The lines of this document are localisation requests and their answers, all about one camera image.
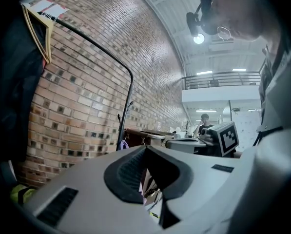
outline brick wall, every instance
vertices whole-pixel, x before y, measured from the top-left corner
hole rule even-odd
[[[181,66],[161,22],[144,0],[52,0],[63,19],[116,54],[135,76],[125,127],[181,125]],[[52,35],[53,62],[40,78],[18,180],[41,186],[76,162],[114,152],[117,114],[130,84],[123,67],[66,28]]]

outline railing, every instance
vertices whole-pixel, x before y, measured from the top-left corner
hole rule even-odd
[[[221,86],[259,85],[259,72],[220,72],[182,78],[184,89],[210,88]]]

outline black strap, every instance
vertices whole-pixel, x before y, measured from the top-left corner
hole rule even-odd
[[[256,140],[254,141],[254,144],[253,144],[252,146],[255,146],[255,145],[258,143],[258,141],[259,141],[259,139],[260,139],[260,136],[261,136],[261,132],[258,133],[258,136],[257,136],[257,138],[256,138]]]
[[[24,194],[30,189],[34,189],[34,187],[29,186],[29,187],[26,187],[26,188],[24,188],[24,189],[22,189],[22,190],[20,190],[18,192],[18,203],[19,203],[19,205],[23,205],[24,204]]]

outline yellow object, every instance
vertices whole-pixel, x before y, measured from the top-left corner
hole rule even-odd
[[[40,53],[42,54],[43,58],[49,64],[52,59],[51,59],[51,46],[50,46],[50,41],[51,41],[51,33],[53,31],[53,22],[50,19],[47,19],[41,15],[39,15],[37,12],[33,11],[31,8],[27,8],[24,5],[22,5],[23,13],[24,13],[24,18],[27,24],[27,27],[29,29],[29,32],[31,33],[35,44],[37,45]],[[32,23],[30,21],[30,15],[36,18],[42,25],[46,27],[46,36],[45,36],[45,47],[46,49],[44,50],[42,44],[40,43],[34,28],[32,26]]]
[[[155,214],[155,213],[150,212],[150,215],[159,218],[159,216],[157,214]]]
[[[23,204],[25,203],[36,190],[24,185],[17,185],[14,187],[10,193],[11,200],[15,203]]]

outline man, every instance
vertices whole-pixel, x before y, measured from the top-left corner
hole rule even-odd
[[[291,106],[291,38],[273,7],[267,0],[200,1],[197,11],[187,14],[192,36],[197,35],[200,26],[206,34],[218,34],[223,40],[254,41],[260,37],[267,43],[259,86],[262,124],[257,129],[257,141],[275,131],[290,128],[291,119],[283,112]]]
[[[202,117],[201,117],[201,121],[199,122],[197,128],[195,129],[194,131],[194,135],[196,136],[197,134],[200,135],[200,133],[202,132],[202,130],[204,128],[210,128],[210,127],[213,127],[213,125],[211,125],[209,123],[209,116],[208,114],[202,114]]]

